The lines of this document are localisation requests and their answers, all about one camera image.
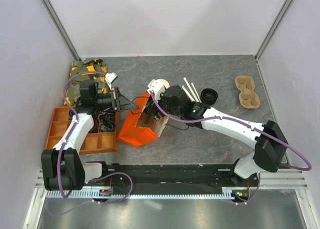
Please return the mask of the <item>orange paper bag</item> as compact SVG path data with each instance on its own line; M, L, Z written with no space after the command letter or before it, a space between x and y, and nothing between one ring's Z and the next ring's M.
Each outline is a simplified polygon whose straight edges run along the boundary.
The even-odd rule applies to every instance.
M150 95L143 93L135 98L137 109L130 110L125 117L117 135L117 140L132 147L140 147L158 139L166 126L169 126L169 118L154 119L144 112Z

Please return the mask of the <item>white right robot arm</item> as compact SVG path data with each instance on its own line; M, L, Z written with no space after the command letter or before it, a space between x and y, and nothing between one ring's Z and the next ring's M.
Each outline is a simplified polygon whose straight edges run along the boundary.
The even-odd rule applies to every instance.
M178 85L166 87L161 80L153 80L146 91L151 98L145 111L156 120L168 117L190 127L224 134L253 148L251 154L234 163L229 173L233 185L242 185L261 170L276 173L281 167L288 147L276 122L251 122L222 113L205 103L191 100Z

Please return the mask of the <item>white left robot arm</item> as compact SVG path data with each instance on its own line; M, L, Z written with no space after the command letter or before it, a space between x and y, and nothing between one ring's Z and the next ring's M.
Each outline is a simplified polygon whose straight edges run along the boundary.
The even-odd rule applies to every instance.
M86 182L93 180L99 186L106 185L110 174L101 162L82 164L80 149L86 136L94 127L99 111L135 110L138 106L122 95L114 86L108 93L99 93L92 80L85 80L79 87L80 97L73 107L73 117L59 142L41 154L44 187L48 191L81 190Z

